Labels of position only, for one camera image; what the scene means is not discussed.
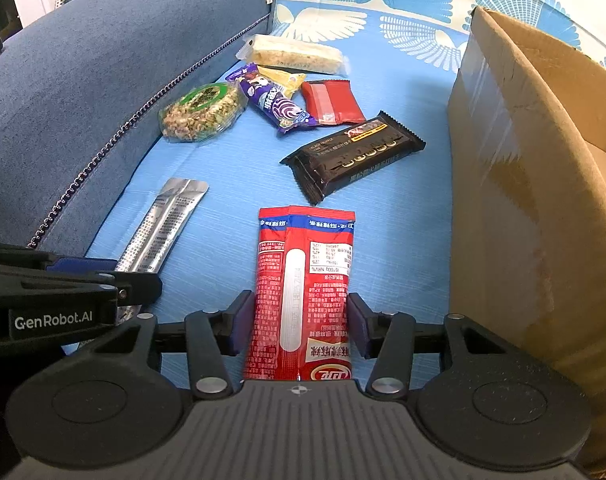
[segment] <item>snack package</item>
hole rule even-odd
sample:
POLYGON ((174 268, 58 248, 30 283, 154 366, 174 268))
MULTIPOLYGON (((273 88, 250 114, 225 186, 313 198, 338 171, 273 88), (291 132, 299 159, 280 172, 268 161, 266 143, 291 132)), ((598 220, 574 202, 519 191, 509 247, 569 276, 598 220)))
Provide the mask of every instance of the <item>snack package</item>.
POLYGON ((259 211, 256 312, 248 379, 349 379, 345 300, 351 211, 304 206, 259 211))
POLYGON ((158 113, 163 136, 176 140, 203 140, 232 126, 247 106, 237 82, 193 88, 158 113))
POLYGON ((312 205, 330 193, 385 168, 425 142, 383 110, 369 121, 301 146, 285 157, 312 205))
POLYGON ((254 63, 242 66, 225 79, 237 82, 241 91, 285 133, 299 126, 318 126, 317 120, 286 98, 279 86, 261 75, 254 63))
POLYGON ((307 111, 319 124, 357 124, 365 120, 345 79, 304 82, 301 93, 307 111))
POLYGON ((347 75, 349 72, 347 58, 339 49, 280 36, 248 36, 237 57, 258 65, 284 66, 324 74, 347 75))
POLYGON ((270 82, 272 82, 276 88, 279 89, 279 92, 281 92, 288 99, 292 99, 294 92, 299 89, 301 83, 304 82, 305 78, 307 77, 306 74, 291 74, 289 72, 285 72, 285 70, 276 70, 275 68, 257 66, 256 63, 248 63, 238 70, 230 73, 225 80, 235 81, 243 74, 247 74, 248 72, 258 72, 259 74, 268 78, 270 82))

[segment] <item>nutrition facts table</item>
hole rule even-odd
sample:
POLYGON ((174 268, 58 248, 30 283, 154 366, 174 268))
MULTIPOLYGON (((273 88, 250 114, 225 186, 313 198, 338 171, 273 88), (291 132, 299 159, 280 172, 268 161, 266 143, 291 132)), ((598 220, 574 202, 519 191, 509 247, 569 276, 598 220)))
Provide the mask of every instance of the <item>nutrition facts table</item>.
POLYGON ((310 242, 309 272, 312 274, 350 275, 352 267, 352 246, 350 244, 322 244, 310 242))

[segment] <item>metal screw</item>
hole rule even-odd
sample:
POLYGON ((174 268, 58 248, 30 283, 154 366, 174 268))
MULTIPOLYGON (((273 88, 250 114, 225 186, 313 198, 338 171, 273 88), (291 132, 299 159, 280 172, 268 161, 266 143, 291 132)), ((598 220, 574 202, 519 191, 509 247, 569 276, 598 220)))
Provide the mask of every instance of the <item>metal screw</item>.
POLYGON ((403 383, 394 377, 379 377, 372 382, 372 390, 379 394, 397 394, 403 390, 403 383))
POLYGON ((196 389, 203 394, 219 394, 227 388, 227 381, 220 377, 204 377, 196 381, 196 389))

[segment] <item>black snack package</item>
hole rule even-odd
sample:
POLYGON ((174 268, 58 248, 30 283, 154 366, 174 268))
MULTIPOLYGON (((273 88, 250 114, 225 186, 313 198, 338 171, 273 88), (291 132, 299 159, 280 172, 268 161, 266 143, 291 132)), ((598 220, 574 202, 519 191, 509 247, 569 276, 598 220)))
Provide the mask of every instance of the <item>black snack package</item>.
POLYGON ((292 168, 303 193, 316 205, 337 189, 424 147, 423 140, 381 110, 373 119, 301 146, 281 164, 292 168))

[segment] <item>white wing pattern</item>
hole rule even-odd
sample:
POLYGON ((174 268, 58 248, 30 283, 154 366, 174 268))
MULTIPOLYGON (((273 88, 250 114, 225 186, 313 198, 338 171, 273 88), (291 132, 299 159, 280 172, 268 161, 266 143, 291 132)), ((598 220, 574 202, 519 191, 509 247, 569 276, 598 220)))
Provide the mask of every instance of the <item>white wing pattern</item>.
POLYGON ((392 46, 409 56, 452 72, 458 72, 467 46, 465 42, 456 47, 448 33, 439 28, 392 16, 381 16, 381 32, 392 46))
POLYGON ((277 4, 273 35, 312 43, 341 40, 363 30, 367 16, 355 10, 306 7, 294 17, 288 7, 277 4))

